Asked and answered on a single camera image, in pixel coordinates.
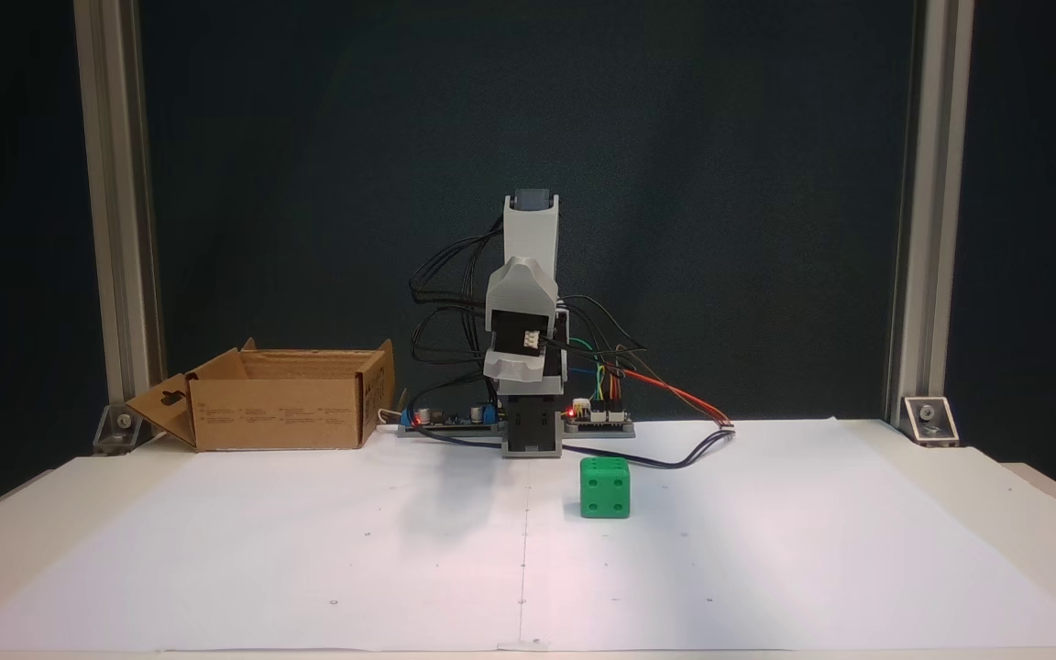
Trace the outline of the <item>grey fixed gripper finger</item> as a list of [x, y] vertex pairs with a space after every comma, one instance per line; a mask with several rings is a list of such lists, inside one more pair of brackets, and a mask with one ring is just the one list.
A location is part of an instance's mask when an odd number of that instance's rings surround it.
[[492, 380], [542, 381], [554, 376], [554, 371], [546, 365], [545, 350], [523, 355], [490, 348], [483, 356], [483, 375]]

